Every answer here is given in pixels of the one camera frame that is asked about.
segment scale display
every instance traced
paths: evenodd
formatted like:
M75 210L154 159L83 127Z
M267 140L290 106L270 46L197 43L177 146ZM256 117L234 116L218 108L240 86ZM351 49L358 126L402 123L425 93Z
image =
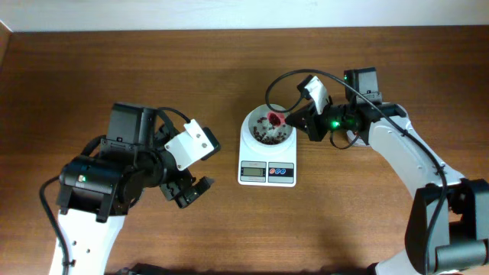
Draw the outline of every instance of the scale display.
M264 170L261 168L243 168L243 176L264 176Z

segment white bracket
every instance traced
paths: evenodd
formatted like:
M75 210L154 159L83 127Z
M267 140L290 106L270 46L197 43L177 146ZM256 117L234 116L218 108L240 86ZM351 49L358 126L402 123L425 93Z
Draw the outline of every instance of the white bracket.
M186 131L165 144L167 151L175 158L176 168L180 171L185 170L214 150L211 141L195 119L183 127Z
M324 107L329 104L328 90L326 90L326 87L324 87L317 76L314 76L304 89L309 91L309 94L316 105L316 111L318 112L318 115L321 115Z

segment red food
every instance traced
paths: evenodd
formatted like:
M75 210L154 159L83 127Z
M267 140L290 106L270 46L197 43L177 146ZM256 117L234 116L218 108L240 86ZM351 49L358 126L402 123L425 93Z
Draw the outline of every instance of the red food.
M281 124L281 121L280 121L280 118L275 115L273 112L271 112L269 115L268 115L268 121L273 125L273 126L280 126Z

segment white wall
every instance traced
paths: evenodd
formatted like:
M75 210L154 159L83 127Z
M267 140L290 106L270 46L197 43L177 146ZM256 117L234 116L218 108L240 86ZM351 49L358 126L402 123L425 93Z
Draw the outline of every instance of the white wall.
M489 24L489 0L0 0L13 31Z

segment wooden table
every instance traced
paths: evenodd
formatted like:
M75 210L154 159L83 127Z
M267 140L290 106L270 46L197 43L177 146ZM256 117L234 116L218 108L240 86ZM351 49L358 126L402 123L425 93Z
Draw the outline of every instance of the wooden table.
M117 101L177 108L209 126L222 151L191 167L216 183L188 209L166 202L159 189L146 191L126 218L108 272L138 262L328 271L387 259L403 249L412 199L379 154L299 134L295 188L240 186L241 123L288 70L340 76L376 66L384 101L403 105L452 167L489 179L488 45L489 27L13 34L0 75L0 273L48 272L55 235L39 187L106 133ZM273 101L295 102L303 77L277 86ZM341 86L324 83L335 102L345 102ZM54 208L56 195L50 187Z

